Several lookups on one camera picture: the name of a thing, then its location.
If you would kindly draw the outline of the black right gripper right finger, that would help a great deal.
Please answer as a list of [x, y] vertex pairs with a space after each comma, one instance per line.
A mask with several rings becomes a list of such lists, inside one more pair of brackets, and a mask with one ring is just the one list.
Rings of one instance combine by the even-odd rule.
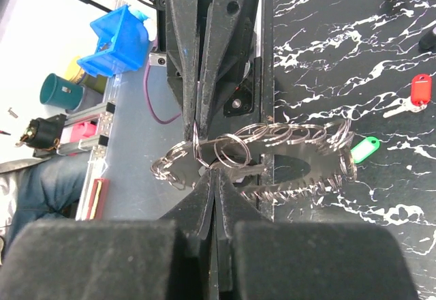
[[402, 251], [362, 223], [272, 223], [213, 173], [219, 284], [235, 299], [417, 299]]

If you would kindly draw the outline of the key with green tag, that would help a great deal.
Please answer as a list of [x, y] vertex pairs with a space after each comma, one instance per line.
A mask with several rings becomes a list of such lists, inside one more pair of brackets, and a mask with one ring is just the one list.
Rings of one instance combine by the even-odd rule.
[[355, 164], [359, 164], [379, 149], [380, 141], [374, 136], [368, 136], [351, 149]]

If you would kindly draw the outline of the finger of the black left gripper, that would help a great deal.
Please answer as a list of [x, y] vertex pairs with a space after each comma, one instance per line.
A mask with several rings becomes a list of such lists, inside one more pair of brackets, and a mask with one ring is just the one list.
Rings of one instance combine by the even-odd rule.
[[197, 101], [201, 139], [208, 137], [213, 117], [242, 83], [258, 1], [212, 0], [208, 8]]
[[192, 140], [196, 118], [197, 81], [199, 64], [198, 0], [166, 0], [166, 14], [170, 30], [167, 40], [176, 46], [167, 46], [177, 53], [177, 70], [183, 80], [183, 129], [185, 140]]

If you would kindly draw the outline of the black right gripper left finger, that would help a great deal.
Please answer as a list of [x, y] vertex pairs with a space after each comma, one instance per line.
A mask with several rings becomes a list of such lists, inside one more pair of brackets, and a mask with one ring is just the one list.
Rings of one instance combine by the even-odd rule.
[[40, 220], [1, 268], [2, 299], [208, 299], [206, 251], [173, 208], [156, 221]]

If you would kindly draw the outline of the key with red tag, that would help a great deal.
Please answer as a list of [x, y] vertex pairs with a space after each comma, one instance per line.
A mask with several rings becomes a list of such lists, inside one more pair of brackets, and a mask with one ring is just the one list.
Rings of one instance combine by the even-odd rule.
[[412, 78], [410, 96], [398, 107], [383, 114], [383, 118], [403, 112], [418, 113], [423, 111], [431, 101], [432, 78], [428, 74], [419, 74]]

